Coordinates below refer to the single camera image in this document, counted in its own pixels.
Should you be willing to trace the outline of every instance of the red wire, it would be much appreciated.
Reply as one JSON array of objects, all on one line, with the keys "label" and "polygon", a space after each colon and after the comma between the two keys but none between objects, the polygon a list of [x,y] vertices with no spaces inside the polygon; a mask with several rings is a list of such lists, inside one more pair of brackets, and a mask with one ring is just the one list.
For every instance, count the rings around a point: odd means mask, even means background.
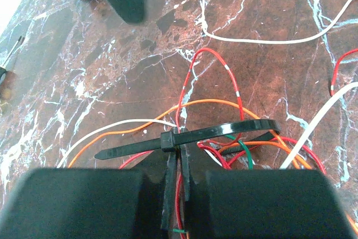
[{"label": "red wire", "polygon": [[[281,137],[283,141],[287,141],[290,142],[292,144],[297,144],[297,140],[289,138],[289,137]],[[317,166],[319,167],[319,169],[321,170],[321,172],[323,174],[327,174],[326,172],[326,168],[324,168],[323,163],[320,161],[320,159],[318,158],[318,156],[311,151],[306,145],[303,145],[302,148],[311,156],[312,159],[314,159],[314,161],[316,162]]]},{"label": "red wire", "polygon": [[352,53],[356,53],[357,51],[358,51],[358,48],[357,48],[357,49],[354,49],[354,50],[350,50],[350,51],[348,51],[347,53],[344,53],[344,55],[342,55],[342,56],[338,59],[338,61],[337,61],[337,63],[336,63],[336,66],[335,66],[335,70],[333,71],[333,77],[332,77],[332,81],[331,81],[331,89],[330,89],[330,91],[329,91],[329,93],[331,94],[331,96],[333,96],[333,88],[334,88],[334,86],[335,86],[335,82],[336,82],[336,79],[337,79],[338,68],[339,68],[339,66],[340,66],[340,64],[341,64],[341,62],[342,62],[342,60],[344,59],[344,57],[346,57],[346,56],[348,56],[348,55],[350,55],[350,54],[352,54]]},{"label": "red wire", "polygon": [[[297,144],[297,140],[295,139],[292,139],[292,138],[289,138],[289,137],[281,137],[281,139],[283,141],[287,141],[287,142],[290,142],[290,143],[293,143],[293,144]],[[323,163],[320,161],[320,159],[318,158],[318,156],[313,152],[311,151],[306,145],[303,145],[302,148],[312,157],[312,159],[315,160],[317,166],[319,167],[319,169],[321,170],[321,172],[326,175],[327,172],[326,172],[326,169],[324,168],[324,165]],[[234,161],[236,161],[238,158],[240,158],[241,156],[245,155],[245,151],[242,151],[240,153],[238,153],[234,158],[232,158],[229,162],[228,162],[228,165],[231,166],[233,164]]]},{"label": "red wire", "polygon": [[212,154],[215,155],[216,158],[219,159],[219,161],[223,165],[223,168],[231,170],[231,167],[228,165],[226,160],[223,158],[223,156],[221,156],[221,154],[218,151],[216,151],[212,147],[208,147],[208,146],[205,146],[205,145],[202,145],[202,144],[198,144],[198,147],[201,148],[201,149],[206,149],[207,151],[210,151]]},{"label": "red wire", "polygon": [[[186,88],[186,86],[187,86],[187,84],[188,84],[188,81],[189,81],[189,78],[190,78],[190,73],[191,73],[191,70],[192,70],[192,68],[193,68],[193,66],[194,66],[194,63],[195,63],[195,60],[196,60],[197,56],[198,56],[200,53],[204,52],[204,51],[208,51],[208,52],[212,53],[215,57],[217,57],[217,58],[219,59],[219,61],[221,62],[221,64],[222,64],[222,65],[225,67],[225,69],[228,71],[229,76],[230,76],[230,78],[231,78],[231,80],[232,80],[232,82],[233,82],[235,92],[236,92],[237,104],[239,105],[239,110],[240,110],[240,120],[244,120],[244,111],[243,111],[243,109],[242,109],[242,100],[241,100],[240,93],[239,93],[239,86],[237,85],[237,81],[236,81],[236,79],[235,79],[235,76],[234,76],[233,72],[231,71],[231,69],[230,69],[229,66],[226,64],[226,62],[225,62],[224,59],[220,56],[219,53],[217,53],[215,50],[212,50],[212,49],[209,49],[209,48],[201,48],[201,49],[199,49],[199,50],[195,53],[195,55],[194,55],[194,57],[193,57],[193,59],[192,59],[192,61],[191,61],[191,64],[190,64],[190,66],[189,66],[188,74],[186,75],[186,78],[185,78],[185,81],[184,81],[183,89],[182,89],[182,91],[181,91],[181,93],[180,93],[180,98],[179,98],[179,103],[178,103],[178,109],[177,109],[177,112],[176,112],[176,114],[175,114],[175,123],[176,123],[176,125],[177,125],[177,127],[178,127],[178,132],[180,132],[179,112],[180,112],[181,107],[182,107],[182,102],[183,102],[183,98],[184,98],[185,88]],[[216,142],[216,141],[213,141],[213,143],[219,144],[219,145],[221,145],[221,146],[229,146],[229,145],[231,145],[231,144],[233,144],[233,143],[238,142],[239,139],[240,139],[240,134],[237,136],[237,138],[236,138],[234,141],[232,141],[232,142],[230,142],[230,143],[228,143],[228,144],[219,143],[219,142]]]},{"label": "red wire", "polygon": [[[175,189],[175,215],[177,217],[179,229],[183,229],[183,223],[181,221],[181,216],[180,216],[180,189],[181,189],[182,180],[183,180],[183,178],[182,178],[181,174],[179,174],[179,179],[177,180],[177,186]],[[185,239],[185,236],[182,233],[180,233],[180,237],[181,237],[181,239]]]},{"label": "red wire", "polygon": [[122,165],[119,167],[119,169],[124,168],[125,166],[127,166],[129,163],[133,162],[135,159],[139,158],[140,156],[143,156],[147,153],[152,153],[153,151],[145,151],[145,152],[140,152],[136,155],[133,155],[132,157],[130,157],[128,160],[126,160],[124,163],[122,163]]}]

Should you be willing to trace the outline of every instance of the brown marble surface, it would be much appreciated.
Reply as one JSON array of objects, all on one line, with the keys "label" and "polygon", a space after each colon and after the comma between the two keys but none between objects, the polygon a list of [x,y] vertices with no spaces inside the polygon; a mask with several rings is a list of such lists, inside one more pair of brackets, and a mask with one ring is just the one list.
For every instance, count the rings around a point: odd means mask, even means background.
[{"label": "brown marble surface", "polygon": [[[300,39],[325,28],[346,1],[206,0],[206,19],[209,32],[220,36]],[[148,19],[136,26],[124,23],[106,0],[23,0],[0,37],[0,59],[20,35],[26,37],[0,85],[1,204],[22,173],[56,166],[69,146],[87,133],[115,121],[154,118],[175,105],[189,61],[203,46],[217,50],[227,61],[245,107],[279,121],[283,135],[298,139],[329,98],[328,80],[335,61],[357,47],[357,11],[354,1],[339,23],[318,40],[256,45],[204,36],[196,24],[199,0],[148,0]],[[357,79],[357,57],[341,65],[337,87]],[[186,100],[235,102],[225,69],[209,54],[199,58],[187,90]],[[326,166],[343,206],[358,221],[355,95],[351,91],[335,104],[307,144]],[[166,120],[173,118],[174,113]],[[232,107],[203,104],[188,107],[182,121],[196,129],[238,119]],[[102,139],[76,166],[117,167],[124,160],[96,162],[93,155],[104,148],[155,138],[162,130],[157,124],[144,132]],[[255,168],[278,168],[285,157],[273,147],[253,152]],[[236,167],[246,168],[244,160]]]}]

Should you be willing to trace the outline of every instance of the orange wire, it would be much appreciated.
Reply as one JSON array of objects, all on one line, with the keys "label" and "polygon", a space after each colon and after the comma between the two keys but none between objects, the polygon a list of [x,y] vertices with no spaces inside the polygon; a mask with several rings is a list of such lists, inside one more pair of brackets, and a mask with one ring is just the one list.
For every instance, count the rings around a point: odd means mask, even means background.
[{"label": "orange wire", "polygon": [[[287,152],[288,154],[291,152],[290,149],[287,149],[286,147],[284,147],[283,145],[277,143],[277,142],[270,142],[270,141],[249,141],[249,142],[244,142],[245,145],[270,145],[270,146],[275,146],[275,147],[279,147],[281,149],[283,149],[285,152]],[[237,147],[240,146],[239,143],[234,143],[232,145],[226,146],[226,147],[222,147],[219,150],[219,153],[223,152],[224,150],[228,149],[228,148],[232,148],[232,147]],[[299,155],[297,155],[297,160],[302,163],[302,165],[307,168],[307,169],[312,169],[311,165],[309,165],[304,159],[302,159],[302,157],[300,157]]]},{"label": "orange wire", "polygon": [[351,216],[348,215],[347,213],[346,213],[346,216],[347,216],[347,219],[348,219],[350,225],[353,228],[353,231],[356,233],[356,235],[358,235],[358,226],[357,226],[357,224],[354,222],[354,220],[351,218]]},{"label": "orange wire", "polygon": [[[195,101],[191,101],[191,102],[188,102],[186,104],[183,104],[182,106],[183,107],[186,107],[186,106],[190,106],[190,105],[194,105],[194,104],[200,104],[200,103],[220,103],[220,104],[226,104],[226,105],[230,105],[230,106],[233,106],[233,107],[236,107],[236,108],[239,108],[239,105],[238,104],[235,104],[235,103],[232,103],[230,101],[225,101],[225,100],[220,100],[220,99],[202,99],[202,100],[195,100]],[[158,117],[156,117],[156,119],[160,119],[162,117],[164,117],[165,115],[169,114],[170,112],[176,110],[178,108],[178,105],[168,109],[166,112],[160,114]],[[245,107],[243,107],[243,110],[246,114],[250,115],[251,117],[253,117],[254,119],[259,119],[259,117],[249,111],[248,109],[246,109]],[[99,135],[98,137],[96,137],[94,140],[92,140],[91,142],[89,142],[87,145],[85,145],[75,156],[74,158],[71,160],[70,164],[68,165],[68,168],[71,168],[73,166],[73,164],[75,163],[75,161],[82,155],[82,153],[87,149],[89,148],[91,145],[93,145],[94,143],[96,143],[98,140],[100,140],[102,137],[105,137],[107,135],[113,135],[113,134],[128,134],[128,133],[132,133],[132,132],[135,132],[135,131],[138,131],[138,130],[141,130],[149,125],[151,125],[152,122],[150,123],[146,123],[146,124],[143,124],[137,128],[134,128],[134,129],[130,129],[130,130],[125,130],[125,131],[115,131],[115,132],[107,132],[107,133],[103,133],[101,135]],[[286,147],[288,150],[290,150],[288,148],[288,146],[285,144],[285,142],[281,139],[281,137],[279,135],[276,134],[275,131],[271,130],[270,131],[272,133],[272,135],[274,137],[277,138],[277,140],[284,146]],[[299,169],[299,165],[297,163],[296,160],[293,160],[293,164],[294,166]]]}]

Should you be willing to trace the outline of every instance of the screwdriver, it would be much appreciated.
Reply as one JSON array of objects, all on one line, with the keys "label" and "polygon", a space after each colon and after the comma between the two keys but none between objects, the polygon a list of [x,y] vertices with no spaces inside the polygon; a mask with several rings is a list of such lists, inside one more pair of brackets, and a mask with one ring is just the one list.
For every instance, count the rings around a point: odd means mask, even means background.
[{"label": "screwdriver", "polygon": [[18,46],[20,46],[23,43],[24,40],[25,40],[25,38],[23,38],[22,36],[20,36],[18,38],[18,40],[16,41],[15,45],[12,47],[12,49],[10,50],[8,56],[6,57],[5,62],[2,65],[0,65],[0,78],[7,72],[6,71],[6,66],[8,64],[8,61],[10,59],[11,54],[15,51],[15,49],[17,49]]}]

